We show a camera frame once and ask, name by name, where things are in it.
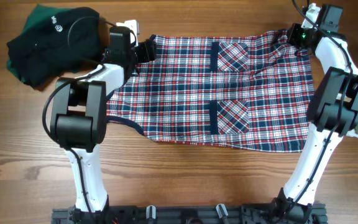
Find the plaid red navy white garment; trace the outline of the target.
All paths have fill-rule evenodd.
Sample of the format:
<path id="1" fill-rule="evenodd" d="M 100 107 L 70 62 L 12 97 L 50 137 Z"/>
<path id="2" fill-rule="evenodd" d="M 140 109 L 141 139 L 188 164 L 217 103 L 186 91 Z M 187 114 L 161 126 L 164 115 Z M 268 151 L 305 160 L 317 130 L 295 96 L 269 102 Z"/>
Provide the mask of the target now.
<path id="1" fill-rule="evenodd" d="M 284 30 L 248 37 L 153 35 L 154 61 L 115 90 L 110 122 L 156 142 L 300 152 L 314 95 L 310 57 Z"/>

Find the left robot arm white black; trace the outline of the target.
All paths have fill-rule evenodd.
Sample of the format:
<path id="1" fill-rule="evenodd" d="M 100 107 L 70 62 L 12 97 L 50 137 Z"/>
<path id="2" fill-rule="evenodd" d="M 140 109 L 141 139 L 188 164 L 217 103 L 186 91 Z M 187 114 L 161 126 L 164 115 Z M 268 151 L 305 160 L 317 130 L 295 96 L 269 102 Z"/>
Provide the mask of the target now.
<path id="1" fill-rule="evenodd" d="M 46 102 L 52 106 L 48 134 L 68 156 L 76 187 L 75 210 L 89 216 L 105 211 L 108 205 L 99 160 L 106 134 L 107 101 L 122 87 L 140 63 L 156 58 L 154 40 L 138 42 L 126 26 L 109 30 L 110 44 L 105 59 L 86 75 L 61 78 Z"/>

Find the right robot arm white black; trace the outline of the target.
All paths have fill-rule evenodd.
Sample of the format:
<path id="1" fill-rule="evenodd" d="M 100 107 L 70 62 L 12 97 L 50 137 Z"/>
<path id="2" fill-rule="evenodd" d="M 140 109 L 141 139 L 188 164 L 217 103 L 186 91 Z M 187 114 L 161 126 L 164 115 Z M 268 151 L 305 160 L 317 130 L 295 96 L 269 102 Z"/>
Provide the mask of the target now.
<path id="1" fill-rule="evenodd" d="M 308 222 L 330 157 L 358 125 L 358 68 L 348 52 L 346 37 L 338 32 L 343 8 L 309 2 L 297 10 L 304 21 L 288 30 L 288 42 L 312 51 L 325 75 L 306 112 L 306 143 L 291 177 L 270 204 L 269 223 Z"/>

